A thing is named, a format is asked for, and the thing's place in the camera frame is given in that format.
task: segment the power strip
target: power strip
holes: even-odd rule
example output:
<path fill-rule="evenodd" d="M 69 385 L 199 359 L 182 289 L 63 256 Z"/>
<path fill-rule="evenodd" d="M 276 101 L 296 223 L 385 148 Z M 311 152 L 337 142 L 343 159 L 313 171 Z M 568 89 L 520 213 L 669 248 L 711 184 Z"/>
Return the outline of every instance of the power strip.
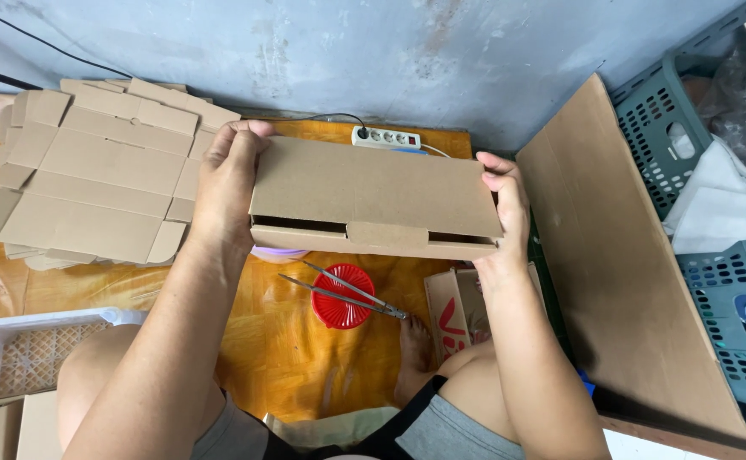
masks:
<path fill-rule="evenodd" d="M 350 141 L 359 147 L 372 148 L 421 148 L 421 137 L 413 132 L 392 131 L 391 129 L 368 128 L 367 139 L 359 137 L 361 126 L 354 126 Z"/>

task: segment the blue wall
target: blue wall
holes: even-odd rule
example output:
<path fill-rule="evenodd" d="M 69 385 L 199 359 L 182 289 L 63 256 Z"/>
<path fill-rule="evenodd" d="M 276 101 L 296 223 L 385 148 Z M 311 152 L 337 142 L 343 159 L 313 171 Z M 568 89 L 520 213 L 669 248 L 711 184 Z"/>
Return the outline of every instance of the blue wall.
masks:
<path fill-rule="evenodd" d="M 464 128 L 517 149 L 593 71 L 613 88 L 737 0 L 0 0 L 75 55 L 218 103 Z M 0 24 L 0 73 L 112 74 Z M 0 86 L 0 90 L 13 91 Z"/>

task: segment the stack of flattened cardboard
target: stack of flattened cardboard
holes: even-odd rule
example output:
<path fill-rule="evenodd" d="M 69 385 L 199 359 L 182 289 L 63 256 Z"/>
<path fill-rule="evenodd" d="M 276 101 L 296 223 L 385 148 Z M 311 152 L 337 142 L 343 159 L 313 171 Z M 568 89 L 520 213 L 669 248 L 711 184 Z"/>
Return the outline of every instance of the stack of flattened cardboard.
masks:
<path fill-rule="evenodd" d="M 197 171 L 240 116 L 143 80 L 61 80 L 0 115 L 0 242 L 33 269 L 165 265 L 192 221 Z"/>

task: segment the red plastic container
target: red plastic container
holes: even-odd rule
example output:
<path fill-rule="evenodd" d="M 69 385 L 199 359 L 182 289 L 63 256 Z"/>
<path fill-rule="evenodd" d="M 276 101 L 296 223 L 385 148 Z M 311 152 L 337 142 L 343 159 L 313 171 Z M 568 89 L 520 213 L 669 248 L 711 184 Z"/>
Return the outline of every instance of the red plastic container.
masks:
<path fill-rule="evenodd" d="M 364 290 L 371 296 L 376 295 L 376 291 L 373 288 L 373 281 L 370 280 L 370 277 L 367 276 L 367 273 L 365 273 L 364 270 L 356 265 L 336 264 L 327 267 L 326 270 L 349 282 L 356 288 Z M 341 296 L 373 305 L 373 302 L 365 296 L 338 284 L 321 273 L 319 273 L 319 276 L 317 276 L 313 285 L 316 288 L 330 290 L 331 292 L 335 292 Z M 365 322 L 367 317 L 370 316 L 370 310 L 368 308 L 350 304 L 343 300 L 334 299 L 333 297 L 327 297 L 313 291 L 311 292 L 311 306 L 313 307 L 313 312 L 317 315 L 317 318 L 324 322 L 325 326 L 328 328 L 353 329 L 359 324 Z"/>

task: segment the left hand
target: left hand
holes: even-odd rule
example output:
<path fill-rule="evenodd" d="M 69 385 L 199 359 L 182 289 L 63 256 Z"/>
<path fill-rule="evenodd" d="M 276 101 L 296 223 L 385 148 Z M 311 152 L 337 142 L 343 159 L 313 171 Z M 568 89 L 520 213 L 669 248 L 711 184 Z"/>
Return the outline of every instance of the left hand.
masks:
<path fill-rule="evenodd" d="M 231 121 L 217 131 L 200 165 L 200 183 L 189 238 L 246 254 L 254 246 L 248 208 L 254 192 L 257 155 L 276 134 L 260 120 Z"/>

